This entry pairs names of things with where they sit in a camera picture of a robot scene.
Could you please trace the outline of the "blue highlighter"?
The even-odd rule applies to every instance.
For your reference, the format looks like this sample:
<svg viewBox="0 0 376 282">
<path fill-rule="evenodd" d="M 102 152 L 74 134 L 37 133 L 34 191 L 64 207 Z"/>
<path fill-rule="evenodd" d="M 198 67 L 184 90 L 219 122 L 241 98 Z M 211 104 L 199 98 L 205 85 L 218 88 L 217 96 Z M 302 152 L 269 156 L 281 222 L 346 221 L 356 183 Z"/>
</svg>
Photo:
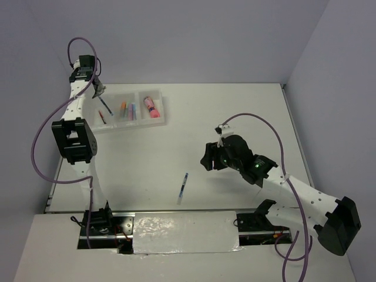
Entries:
<svg viewBox="0 0 376 282">
<path fill-rule="evenodd" d="M 137 120 L 137 107 L 135 103 L 132 103 L 133 120 Z"/>
</svg>

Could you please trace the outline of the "pink glue stick tube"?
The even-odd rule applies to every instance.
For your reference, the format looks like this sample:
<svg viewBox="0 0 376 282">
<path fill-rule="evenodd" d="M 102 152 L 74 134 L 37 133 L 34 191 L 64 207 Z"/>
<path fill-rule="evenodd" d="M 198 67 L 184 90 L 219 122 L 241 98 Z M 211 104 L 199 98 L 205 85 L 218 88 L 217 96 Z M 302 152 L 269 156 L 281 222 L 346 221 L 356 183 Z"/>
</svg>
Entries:
<svg viewBox="0 0 376 282">
<path fill-rule="evenodd" d="M 143 103 L 146 106 L 151 118 L 159 118 L 160 117 L 160 113 L 156 109 L 154 101 L 150 96 L 145 97 L 144 100 L 143 100 Z"/>
</svg>

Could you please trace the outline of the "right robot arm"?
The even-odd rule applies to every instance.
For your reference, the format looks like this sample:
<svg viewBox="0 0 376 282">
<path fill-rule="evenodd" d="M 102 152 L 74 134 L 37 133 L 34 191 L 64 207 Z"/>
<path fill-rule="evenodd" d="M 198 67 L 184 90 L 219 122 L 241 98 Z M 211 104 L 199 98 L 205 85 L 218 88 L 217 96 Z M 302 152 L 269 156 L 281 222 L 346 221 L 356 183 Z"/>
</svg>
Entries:
<svg viewBox="0 0 376 282">
<path fill-rule="evenodd" d="M 239 135 L 207 143 L 200 163 L 208 171 L 233 169 L 260 188 L 253 223 L 262 230 L 273 226 L 302 230 L 306 222 L 309 236 L 330 253 L 343 256 L 361 228 L 353 200 L 327 195 L 283 173 L 275 161 L 253 154 Z"/>
</svg>

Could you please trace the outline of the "orange highlighter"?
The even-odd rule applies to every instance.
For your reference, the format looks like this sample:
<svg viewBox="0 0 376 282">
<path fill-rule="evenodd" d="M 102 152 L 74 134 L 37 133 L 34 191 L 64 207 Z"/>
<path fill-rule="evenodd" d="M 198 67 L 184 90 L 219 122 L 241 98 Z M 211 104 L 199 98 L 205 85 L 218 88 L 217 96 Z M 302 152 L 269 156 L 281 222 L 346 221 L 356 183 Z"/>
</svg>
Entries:
<svg viewBox="0 0 376 282">
<path fill-rule="evenodd" d="M 120 106 L 119 116 L 120 116 L 121 118 L 125 117 L 126 105 L 127 105 L 126 102 L 122 102 L 122 104 L 121 104 L 121 106 Z"/>
</svg>

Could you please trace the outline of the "red gel pen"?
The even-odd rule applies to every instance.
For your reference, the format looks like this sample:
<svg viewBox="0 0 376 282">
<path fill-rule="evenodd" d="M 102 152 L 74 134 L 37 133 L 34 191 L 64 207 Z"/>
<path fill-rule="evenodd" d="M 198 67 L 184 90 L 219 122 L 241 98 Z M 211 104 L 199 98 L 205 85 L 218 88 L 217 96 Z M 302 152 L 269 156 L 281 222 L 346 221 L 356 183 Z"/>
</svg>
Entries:
<svg viewBox="0 0 376 282">
<path fill-rule="evenodd" d="M 104 118 L 104 115 L 103 115 L 103 113 L 99 110 L 98 111 L 98 114 L 99 114 L 99 116 L 100 116 L 100 118 L 101 118 L 101 120 L 102 120 L 102 122 L 103 122 L 103 124 L 104 125 L 106 125 L 107 124 L 107 122 L 105 121 L 105 118 Z"/>
</svg>

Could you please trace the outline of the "teal gel pen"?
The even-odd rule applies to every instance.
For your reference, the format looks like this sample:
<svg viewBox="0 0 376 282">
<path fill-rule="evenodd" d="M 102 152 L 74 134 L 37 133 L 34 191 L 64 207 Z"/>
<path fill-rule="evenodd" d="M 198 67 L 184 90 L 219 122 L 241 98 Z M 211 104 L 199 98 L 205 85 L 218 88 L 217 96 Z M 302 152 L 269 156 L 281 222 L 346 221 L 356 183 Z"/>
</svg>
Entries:
<svg viewBox="0 0 376 282">
<path fill-rule="evenodd" d="M 108 113 L 113 116 L 113 111 L 112 109 L 108 106 L 108 104 L 103 100 L 103 98 L 101 96 L 98 96 L 98 99 L 100 100 L 100 102 L 103 104 L 103 106 L 106 108 L 106 110 L 108 111 Z"/>
</svg>

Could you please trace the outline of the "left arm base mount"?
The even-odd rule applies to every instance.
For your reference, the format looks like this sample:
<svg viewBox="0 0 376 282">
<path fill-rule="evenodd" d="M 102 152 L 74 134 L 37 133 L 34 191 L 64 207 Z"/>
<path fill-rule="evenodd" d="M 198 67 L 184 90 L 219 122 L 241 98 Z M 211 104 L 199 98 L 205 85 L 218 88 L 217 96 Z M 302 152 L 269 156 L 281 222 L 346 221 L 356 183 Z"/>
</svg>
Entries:
<svg viewBox="0 0 376 282">
<path fill-rule="evenodd" d="M 102 209 L 86 210 L 82 220 L 71 216 L 79 227 L 77 249 L 112 249 L 118 254 L 133 254 L 134 216 L 113 213 L 108 204 Z"/>
</svg>

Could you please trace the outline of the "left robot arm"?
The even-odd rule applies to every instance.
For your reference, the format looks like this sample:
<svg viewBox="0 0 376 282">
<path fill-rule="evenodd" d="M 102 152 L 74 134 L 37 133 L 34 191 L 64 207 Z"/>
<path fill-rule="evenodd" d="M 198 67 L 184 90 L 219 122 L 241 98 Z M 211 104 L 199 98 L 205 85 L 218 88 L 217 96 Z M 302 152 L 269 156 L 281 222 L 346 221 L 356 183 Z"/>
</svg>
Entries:
<svg viewBox="0 0 376 282">
<path fill-rule="evenodd" d="M 82 226 L 99 234 L 109 234 L 115 227 L 115 219 L 108 200 L 99 184 L 95 167 L 95 156 L 98 143 L 84 118 L 84 110 L 93 101 L 98 89 L 103 85 L 95 75 L 94 67 L 97 60 L 93 55 L 80 55 L 73 64 L 73 72 L 69 77 L 71 98 L 61 120 L 52 123 L 52 133 L 61 156 L 72 166 L 85 202 L 85 213 Z"/>
</svg>

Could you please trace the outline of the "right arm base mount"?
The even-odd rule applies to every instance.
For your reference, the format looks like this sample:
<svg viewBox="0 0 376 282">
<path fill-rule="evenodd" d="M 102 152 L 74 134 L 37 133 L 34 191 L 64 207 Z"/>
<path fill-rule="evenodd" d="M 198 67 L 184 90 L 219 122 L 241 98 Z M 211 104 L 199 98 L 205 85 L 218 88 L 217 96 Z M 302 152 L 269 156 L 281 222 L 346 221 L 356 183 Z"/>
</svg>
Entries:
<svg viewBox="0 0 376 282">
<path fill-rule="evenodd" d="M 288 227 L 272 224 L 267 219 L 274 200 L 264 200 L 253 212 L 236 213 L 233 225 L 239 234 L 240 246 L 290 244 L 291 233 Z"/>
</svg>

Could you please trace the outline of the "dark blue gel pen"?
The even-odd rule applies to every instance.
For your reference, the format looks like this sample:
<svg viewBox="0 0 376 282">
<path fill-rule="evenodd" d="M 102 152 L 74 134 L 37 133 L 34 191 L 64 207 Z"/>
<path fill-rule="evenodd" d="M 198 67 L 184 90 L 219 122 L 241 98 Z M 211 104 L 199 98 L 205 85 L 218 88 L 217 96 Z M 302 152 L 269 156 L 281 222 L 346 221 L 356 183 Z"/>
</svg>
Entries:
<svg viewBox="0 0 376 282">
<path fill-rule="evenodd" d="M 186 183 L 187 183 L 188 176 L 189 176 L 189 174 L 186 173 L 184 178 L 183 178 L 183 182 L 182 182 L 182 185 L 181 185 L 181 188 L 180 188 L 180 191 L 179 191 L 179 195 L 178 195 L 178 198 L 177 198 L 177 205 L 181 205 L 182 198 L 183 198 L 183 192 L 184 192 L 184 188 L 185 188 Z"/>
</svg>

